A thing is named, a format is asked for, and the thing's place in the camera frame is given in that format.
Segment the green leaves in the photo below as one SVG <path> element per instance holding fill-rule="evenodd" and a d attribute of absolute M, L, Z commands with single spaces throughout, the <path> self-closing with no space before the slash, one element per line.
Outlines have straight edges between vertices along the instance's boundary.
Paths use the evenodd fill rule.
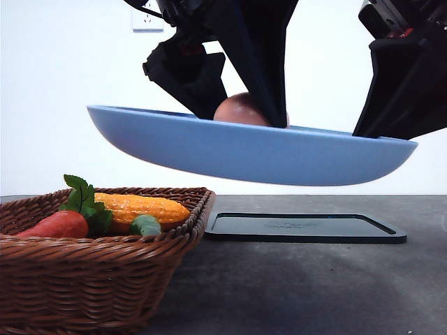
<path fill-rule="evenodd" d="M 102 202 L 95 202 L 95 191 L 83 178 L 64 174 L 66 184 L 73 188 L 67 203 L 59 207 L 59 211 L 76 211 L 81 213 L 89 224 L 89 236 L 107 233 L 112 211 L 107 211 Z"/>
<path fill-rule="evenodd" d="M 139 215 L 133 219 L 129 228 L 130 235 L 158 235 L 161 233 L 159 220 L 152 215 Z"/>

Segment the black tray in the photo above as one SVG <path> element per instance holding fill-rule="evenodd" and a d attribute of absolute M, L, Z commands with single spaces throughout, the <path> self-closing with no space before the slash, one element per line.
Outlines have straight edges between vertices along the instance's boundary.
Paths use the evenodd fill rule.
<path fill-rule="evenodd" d="M 212 213 L 205 237 L 233 241 L 401 244 L 402 230 L 361 214 Z"/>

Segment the wicker basket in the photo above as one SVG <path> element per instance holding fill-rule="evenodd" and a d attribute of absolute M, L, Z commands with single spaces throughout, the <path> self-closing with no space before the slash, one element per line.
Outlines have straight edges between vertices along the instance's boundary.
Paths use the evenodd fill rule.
<path fill-rule="evenodd" d="M 0 334 L 134 334 L 154 314 L 183 255 L 205 231 L 206 188 L 97 188 L 165 197 L 191 211 L 157 237 L 53 239 L 11 235 L 65 202 L 70 189 L 0 205 Z"/>

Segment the wall outlet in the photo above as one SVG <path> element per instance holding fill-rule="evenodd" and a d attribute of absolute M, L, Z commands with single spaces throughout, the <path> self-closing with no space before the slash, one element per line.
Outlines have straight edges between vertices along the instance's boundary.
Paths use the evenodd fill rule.
<path fill-rule="evenodd" d="M 149 0 L 143 7 L 159 13 L 155 0 Z M 132 29 L 137 32 L 163 31 L 164 21 L 159 17 L 144 13 L 134 8 L 132 10 Z"/>

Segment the blue oval dish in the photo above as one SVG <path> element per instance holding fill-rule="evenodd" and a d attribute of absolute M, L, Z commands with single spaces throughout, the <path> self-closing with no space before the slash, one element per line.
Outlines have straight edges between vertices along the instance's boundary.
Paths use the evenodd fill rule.
<path fill-rule="evenodd" d="M 271 184 L 340 186 L 383 177 L 417 143 L 291 126 L 202 120 L 192 114 L 88 106 L 101 134 L 144 161 L 209 176 Z"/>

